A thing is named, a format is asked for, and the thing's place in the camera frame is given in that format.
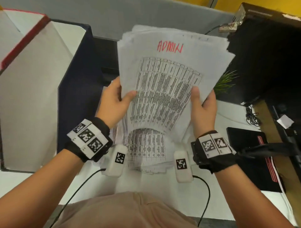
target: person's left hand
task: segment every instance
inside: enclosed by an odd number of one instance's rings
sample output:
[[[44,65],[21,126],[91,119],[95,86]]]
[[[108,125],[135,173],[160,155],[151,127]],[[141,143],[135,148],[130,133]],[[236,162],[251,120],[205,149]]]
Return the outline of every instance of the person's left hand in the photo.
[[[117,77],[102,93],[99,111],[96,117],[101,119],[110,129],[126,114],[130,102],[136,96],[136,91],[128,92],[121,100],[120,78]]]

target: clothing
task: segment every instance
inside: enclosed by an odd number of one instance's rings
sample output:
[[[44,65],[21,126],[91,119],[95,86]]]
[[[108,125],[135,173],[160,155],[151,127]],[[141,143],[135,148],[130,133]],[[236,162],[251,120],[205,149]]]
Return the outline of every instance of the clothing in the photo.
[[[53,227],[195,228],[196,223],[148,193],[125,192],[70,204]]]

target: stack of paper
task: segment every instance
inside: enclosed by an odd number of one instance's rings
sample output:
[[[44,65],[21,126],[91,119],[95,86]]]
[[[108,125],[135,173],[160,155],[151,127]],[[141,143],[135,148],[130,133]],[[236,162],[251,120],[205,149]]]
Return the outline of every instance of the stack of paper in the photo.
[[[130,168],[165,172],[190,123],[191,88],[198,86],[204,101],[234,54],[225,38],[141,25],[124,33],[117,47],[121,96],[137,95],[115,143],[128,147]]]

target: white desk surface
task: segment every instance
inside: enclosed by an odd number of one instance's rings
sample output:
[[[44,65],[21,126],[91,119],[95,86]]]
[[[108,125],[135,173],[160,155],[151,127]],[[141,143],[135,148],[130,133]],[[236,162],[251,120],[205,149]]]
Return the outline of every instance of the white desk surface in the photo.
[[[218,113],[227,117],[225,118],[218,114],[215,123],[216,130],[225,138],[228,138],[227,127],[256,130],[256,127],[246,123],[245,107],[218,101]],[[87,162],[79,175],[74,178],[60,204],[65,204],[77,188],[98,169],[98,167]],[[234,220],[215,175],[212,175],[208,170],[199,169],[196,165],[192,166],[192,172],[194,175],[202,177],[210,186],[211,199],[204,217]],[[0,172],[0,197],[30,175],[26,173]],[[110,195],[124,191],[149,192],[185,215],[193,217],[202,215],[208,198],[208,189],[201,180],[195,179],[192,183],[179,184],[176,181],[173,168],[168,169],[165,174],[154,175],[142,174],[141,172],[125,168],[120,178],[107,177],[97,173],[81,188],[71,200],[71,203],[94,196]],[[262,192],[294,226],[297,225],[293,214],[287,208],[281,196],[282,193]]]

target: red edge trim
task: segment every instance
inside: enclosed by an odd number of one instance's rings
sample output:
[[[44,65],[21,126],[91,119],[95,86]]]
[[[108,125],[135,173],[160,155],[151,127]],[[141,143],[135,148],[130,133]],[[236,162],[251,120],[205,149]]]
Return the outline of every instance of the red edge trim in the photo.
[[[257,136],[257,138],[258,138],[259,144],[263,145],[264,142],[263,142],[262,137],[261,136]],[[268,170],[270,171],[270,175],[271,175],[272,181],[273,182],[278,182],[275,170],[274,170],[274,168],[272,166],[271,159],[270,158],[265,158],[265,161],[266,161],[266,164],[268,166]]]
[[[1,70],[6,69],[9,64],[20,54],[20,52],[33,40],[33,38],[50,22],[50,18],[44,16],[11,50],[11,52],[3,59]]]
[[[46,14],[41,14],[41,13],[37,13],[37,12],[31,12],[31,11],[27,11],[27,10],[16,10],[16,9],[8,9],[8,8],[3,8],[3,10],[19,11],[19,12],[32,13],[32,14],[40,14],[40,15],[46,16]]]

